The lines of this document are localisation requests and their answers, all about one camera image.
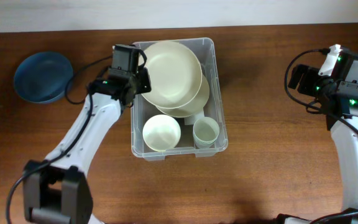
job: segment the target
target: blue plate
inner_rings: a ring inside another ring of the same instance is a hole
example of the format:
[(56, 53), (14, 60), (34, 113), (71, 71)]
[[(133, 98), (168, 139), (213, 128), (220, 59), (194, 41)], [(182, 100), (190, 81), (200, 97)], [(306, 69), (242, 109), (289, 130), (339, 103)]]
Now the blue plate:
[(14, 76), (16, 93), (32, 103), (51, 103), (65, 94), (73, 76), (70, 61), (57, 52), (40, 52), (26, 58)]

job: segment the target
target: brown tabletop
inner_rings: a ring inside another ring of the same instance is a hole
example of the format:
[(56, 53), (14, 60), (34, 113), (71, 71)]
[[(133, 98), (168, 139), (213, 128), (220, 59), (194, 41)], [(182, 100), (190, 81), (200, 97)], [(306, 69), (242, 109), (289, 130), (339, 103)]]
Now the brown tabletop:
[[(358, 24), (36, 32), (0, 34), (0, 223), (23, 166), (41, 161), (81, 110), (64, 99), (47, 105), (20, 99), (13, 76), (23, 59), (56, 51), (78, 69), (109, 55), (114, 44), (193, 37), (215, 43), (229, 147), (213, 157), (147, 162), (131, 153), (126, 110), (88, 173), (94, 214), (108, 223), (252, 223), (279, 213), (312, 219), (339, 212), (341, 176), (325, 117), (292, 102), (283, 76), (304, 50), (342, 44), (358, 52)], [(299, 62), (320, 67), (324, 57)], [(109, 63), (80, 75), (71, 96), (82, 98), (84, 85)], [(25, 223), (21, 186), (11, 213), (14, 223)]]

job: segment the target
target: bowl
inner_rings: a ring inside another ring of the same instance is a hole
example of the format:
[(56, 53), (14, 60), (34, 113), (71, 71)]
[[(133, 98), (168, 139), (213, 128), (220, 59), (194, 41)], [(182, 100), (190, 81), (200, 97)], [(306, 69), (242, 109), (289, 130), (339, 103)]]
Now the bowl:
[(157, 152), (172, 149), (180, 140), (180, 126), (170, 116), (156, 115), (144, 124), (143, 140), (149, 148)]
[(144, 53), (152, 91), (142, 95), (148, 102), (174, 109), (186, 105), (197, 95), (203, 72), (196, 55), (188, 47), (166, 40), (151, 45)]
[(14, 75), (14, 89), (31, 103), (51, 103), (64, 96), (73, 76), (70, 61), (57, 52), (40, 52), (26, 58)]
[(208, 102), (208, 98), (209, 84), (203, 75), (203, 81), (199, 92), (188, 104), (175, 109), (165, 109), (157, 106), (157, 109), (166, 115), (173, 116), (174, 118), (186, 118), (203, 110), (205, 104)]

